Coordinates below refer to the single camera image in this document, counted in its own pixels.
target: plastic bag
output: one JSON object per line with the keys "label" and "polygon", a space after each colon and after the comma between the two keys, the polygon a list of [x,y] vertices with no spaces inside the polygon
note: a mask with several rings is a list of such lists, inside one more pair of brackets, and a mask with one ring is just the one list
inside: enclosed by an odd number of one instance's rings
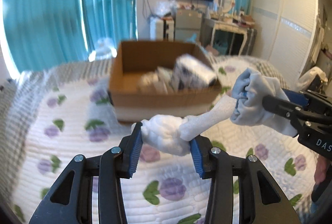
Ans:
{"label": "plastic bag", "polygon": [[164,17],[167,13],[171,13],[173,16],[176,8],[177,3],[175,0],[159,1],[155,8],[155,14],[159,17]]}
{"label": "plastic bag", "polygon": [[298,81],[293,86],[292,90],[295,92],[305,91],[309,85],[313,82],[316,75],[319,75],[323,82],[327,82],[327,77],[324,71],[322,71],[319,67],[315,66],[312,69],[308,70],[305,74],[303,74]]}

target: window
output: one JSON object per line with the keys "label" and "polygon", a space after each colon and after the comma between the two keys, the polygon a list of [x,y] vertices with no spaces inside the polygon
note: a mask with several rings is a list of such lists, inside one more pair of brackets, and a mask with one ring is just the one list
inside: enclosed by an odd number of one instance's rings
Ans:
{"label": "window", "polygon": [[2,0],[0,0],[0,45],[3,54],[3,58],[5,60],[9,75],[12,79],[17,79],[20,76],[19,71],[14,63],[12,55],[10,53],[6,34],[5,34],[5,27],[3,24],[3,15],[6,14],[6,8],[2,4]]}

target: small refrigerator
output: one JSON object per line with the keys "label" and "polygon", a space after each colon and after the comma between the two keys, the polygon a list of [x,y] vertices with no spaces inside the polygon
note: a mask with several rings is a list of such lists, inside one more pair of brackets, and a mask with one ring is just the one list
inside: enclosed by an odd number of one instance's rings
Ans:
{"label": "small refrigerator", "polygon": [[175,40],[199,42],[202,13],[197,10],[177,9],[175,15]]}

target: cardboard box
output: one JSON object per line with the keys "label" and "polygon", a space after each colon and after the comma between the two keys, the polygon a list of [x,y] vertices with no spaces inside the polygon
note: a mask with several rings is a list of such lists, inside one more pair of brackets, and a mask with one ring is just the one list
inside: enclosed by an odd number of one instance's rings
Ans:
{"label": "cardboard box", "polygon": [[211,67],[201,48],[191,43],[125,41],[113,61],[109,93],[119,121],[136,122],[157,114],[179,117],[205,113],[220,93],[219,81],[203,90],[182,90],[173,94],[141,93],[137,82],[158,66],[173,69],[175,60],[190,54]]}

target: checkered fabric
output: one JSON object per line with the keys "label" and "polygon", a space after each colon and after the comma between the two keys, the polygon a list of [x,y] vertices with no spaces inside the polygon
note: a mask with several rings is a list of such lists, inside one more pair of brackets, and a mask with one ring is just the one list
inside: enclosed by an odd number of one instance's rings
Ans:
{"label": "checkered fabric", "polygon": [[[208,54],[207,57],[212,64],[229,58]],[[282,87],[289,89],[282,75],[270,63],[250,56],[242,58],[254,64],[263,75],[278,78]],[[0,193],[8,203],[24,160],[24,140],[44,95],[63,83],[103,76],[110,69],[110,60],[70,63],[49,71],[26,72],[16,82],[4,85],[0,92]],[[310,216],[310,206],[310,197],[302,200],[298,214],[303,223]]]}

